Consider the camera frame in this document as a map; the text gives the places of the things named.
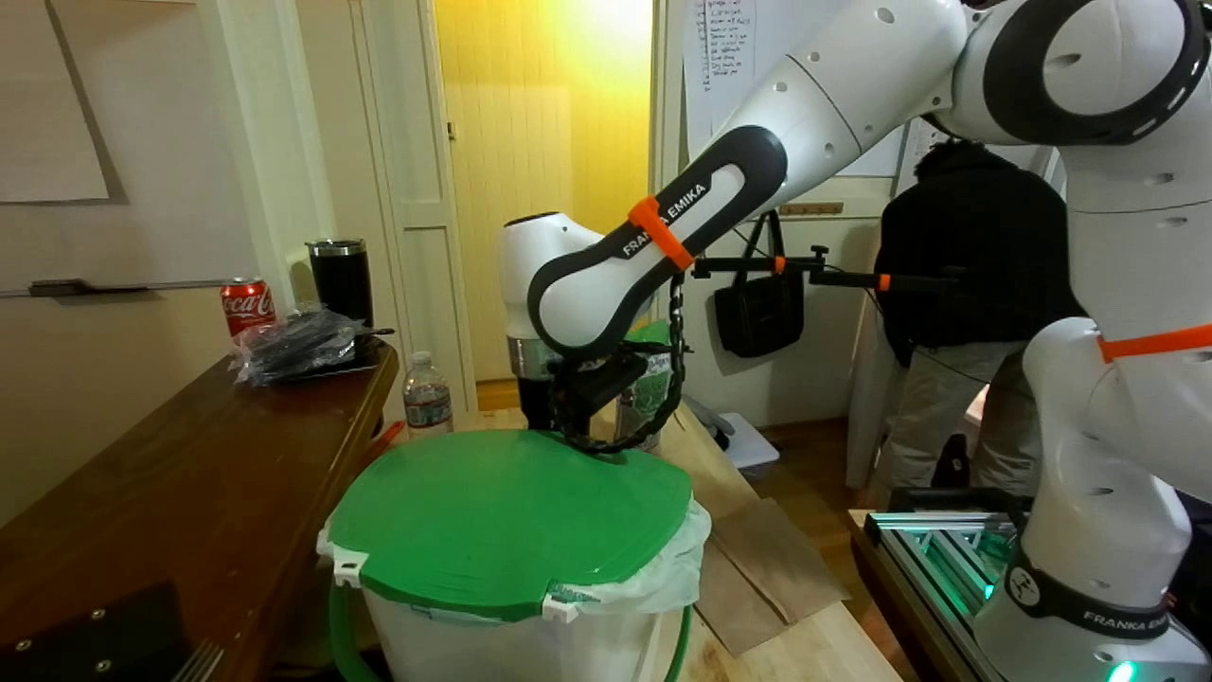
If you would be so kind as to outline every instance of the trash bin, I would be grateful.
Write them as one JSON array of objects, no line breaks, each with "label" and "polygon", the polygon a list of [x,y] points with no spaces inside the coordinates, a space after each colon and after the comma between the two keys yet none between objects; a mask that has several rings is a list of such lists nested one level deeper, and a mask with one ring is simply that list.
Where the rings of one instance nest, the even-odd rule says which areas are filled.
[{"label": "trash bin", "polygon": [[335,669],[356,669],[344,619],[359,589],[395,680],[633,682],[659,619],[695,602],[705,538],[688,478],[648,450],[602,461],[541,431],[407,440],[349,484],[316,538]]}]

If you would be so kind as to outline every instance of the mug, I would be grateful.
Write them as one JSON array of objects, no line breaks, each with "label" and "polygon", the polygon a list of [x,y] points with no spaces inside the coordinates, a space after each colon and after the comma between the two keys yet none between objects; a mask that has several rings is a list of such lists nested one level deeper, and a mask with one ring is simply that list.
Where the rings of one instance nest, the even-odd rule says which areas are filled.
[{"label": "mug", "polygon": [[305,244],[316,302],[376,330],[372,271],[359,238]]}]

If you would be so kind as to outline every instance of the orange band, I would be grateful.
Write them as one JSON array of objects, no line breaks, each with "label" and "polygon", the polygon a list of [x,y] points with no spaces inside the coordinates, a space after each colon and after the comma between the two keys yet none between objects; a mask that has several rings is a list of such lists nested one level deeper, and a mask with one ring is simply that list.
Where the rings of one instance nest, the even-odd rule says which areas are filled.
[{"label": "orange band", "polygon": [[1119,359],[1119,358],[1162,358],[1162,353],[1212,350],[1212,325],[1188,325],[1188,330],[1175,330],[1175,333],[1123,338],[1123,341],[1098,338],[1098,350],[1100,350],[1100,363]]},{"label": "orange band", "polygon": [[683,238],[669,233],[669,225],[659,216],[655,199],[642,199],[630,225],[642,229],[642,234],[665,254],[683,273],[693,266],[693,254],[683,247]]}]

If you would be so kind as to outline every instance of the can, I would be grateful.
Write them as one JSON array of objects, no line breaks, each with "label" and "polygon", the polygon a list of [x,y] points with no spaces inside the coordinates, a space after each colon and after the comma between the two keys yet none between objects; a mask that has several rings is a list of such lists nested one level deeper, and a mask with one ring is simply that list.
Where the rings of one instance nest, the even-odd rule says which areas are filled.
[{"label": "can", "polygon": [[266,282],[234,276],[219,288],[223,319],[232,341],[237,341],[241,330],[271,325],[271,297]]}]

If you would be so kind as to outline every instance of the whiteboard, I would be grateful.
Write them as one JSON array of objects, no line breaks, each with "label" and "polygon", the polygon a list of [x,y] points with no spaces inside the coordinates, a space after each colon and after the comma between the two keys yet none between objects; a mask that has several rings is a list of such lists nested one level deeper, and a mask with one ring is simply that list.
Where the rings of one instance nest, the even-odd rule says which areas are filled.
[{"label": "whiteboard", "polygon": [[[843,0],[672,0],[669,32],[686,66],[686,147],[699,157],[761,76]],[[896,175],[906,128],[883,136],[839,175]]]},{"label": "whiteboard", "polygon": [[111,199],[5,202],[0,291],[55,276],[184,283],[252,273],[223,119],[232,90],[196,3],[48,0],[48,16]]},{"label": "whiteboard", "polygon": [[46,3],[0,0],[0,202],[111,199]]}]

